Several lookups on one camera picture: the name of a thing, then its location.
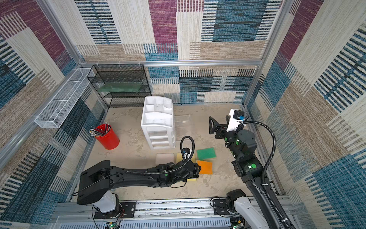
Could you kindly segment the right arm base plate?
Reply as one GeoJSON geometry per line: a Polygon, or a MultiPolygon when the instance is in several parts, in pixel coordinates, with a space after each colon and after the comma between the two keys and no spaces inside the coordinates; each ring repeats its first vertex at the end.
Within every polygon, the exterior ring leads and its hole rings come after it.
{"type": "Polygon", "coordinates": [[[234,217],[237,213],[233,210],[229,210],[226,201],[219,198],[213,197],[210,199],[210,205],[213,208],[213,212],[217,216],[221,216],[224,218],[234,217]]]}

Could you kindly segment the pink sponge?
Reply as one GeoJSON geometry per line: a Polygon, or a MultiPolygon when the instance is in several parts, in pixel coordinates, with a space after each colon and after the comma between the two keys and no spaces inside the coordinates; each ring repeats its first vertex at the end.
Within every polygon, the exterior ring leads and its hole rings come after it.
{"type": "Polygon", "coordinates": [[[158,153],[156,154],[156,165],[167,164],[174,162],[174,153],[158,153]]]}

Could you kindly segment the white plastic drawer organizer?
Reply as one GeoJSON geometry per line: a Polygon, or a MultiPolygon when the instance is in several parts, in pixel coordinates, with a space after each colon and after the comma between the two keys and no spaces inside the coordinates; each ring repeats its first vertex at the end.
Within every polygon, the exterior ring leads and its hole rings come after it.
{"type": "Polygon", "coordinates": [[[147,96],[141,128],[151,149],[175,148],[173,101],[161,96],[147,96]]]}

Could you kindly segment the orange sponge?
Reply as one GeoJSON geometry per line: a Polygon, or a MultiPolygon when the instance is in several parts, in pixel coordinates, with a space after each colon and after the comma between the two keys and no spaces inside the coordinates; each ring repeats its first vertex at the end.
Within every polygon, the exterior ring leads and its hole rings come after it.
{"type": "Polygon", "coordinates": [[[201,167],[199,174],[212,175],[213,163],[209,161],[197,160],[197,165],[201,167]]]}

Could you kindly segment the green sponge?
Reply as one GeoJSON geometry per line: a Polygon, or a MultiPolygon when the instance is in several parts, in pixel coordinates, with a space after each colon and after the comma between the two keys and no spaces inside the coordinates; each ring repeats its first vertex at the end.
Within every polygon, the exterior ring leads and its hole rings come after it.
{"type": "Polygon", "coordinates": [[[197,150],[197,159],[198,160],[207,160],[216,158],[216,153],[214,148],[205,148],[197,150]]]}

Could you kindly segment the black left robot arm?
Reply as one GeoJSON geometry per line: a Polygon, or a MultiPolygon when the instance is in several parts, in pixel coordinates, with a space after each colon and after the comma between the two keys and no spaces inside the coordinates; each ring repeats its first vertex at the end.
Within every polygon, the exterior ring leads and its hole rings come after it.
{"type": "Polygon", "coordinates": [[[178,164],[160,164],[149,169],[123,169],[104,160],[81,173],[77,204],[94,204],[106,192],[122,187],[166,188],[178,182],[198,178],[200,171],[201,166],[190,160],[178,164]]]}

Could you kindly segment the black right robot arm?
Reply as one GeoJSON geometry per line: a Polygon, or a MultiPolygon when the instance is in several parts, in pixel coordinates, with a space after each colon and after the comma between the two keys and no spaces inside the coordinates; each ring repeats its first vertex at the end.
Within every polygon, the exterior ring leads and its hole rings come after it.
{"type": "Polygon", "coordinates": [[[243,114],[243,111],[235,110],[233,115],[226,117],[226,124],[219,124],[210,116],[209,134],[225,141],[226,148],[234,157],[232,164],[236,174],[251,191],[260,210],[253,207],[240,189],[227,193],[226,205],[229,211],[237,212],[253,229],[293,229],[295,226],[276,197],[266,174],[276,150],[274,132],[262,122],[245,120],[243,114]],[[255,155],[255,134],[244,128],[246,124],[260,125],[271,135],[272,150],[264,165],[255,155]]]}

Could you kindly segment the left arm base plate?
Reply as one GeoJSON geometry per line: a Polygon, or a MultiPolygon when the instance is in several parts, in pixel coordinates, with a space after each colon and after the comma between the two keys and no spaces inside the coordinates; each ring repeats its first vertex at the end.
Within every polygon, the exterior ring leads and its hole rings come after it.
{"type": "Polygon", "coordinates": [[[108,213],[101,213],[96,211],[94,213],[95,219],[118,219],[119,217],[123,219],[129,219],[134,217],[136,208],[136,202],[120,202],[115,210],[108,213]]]}

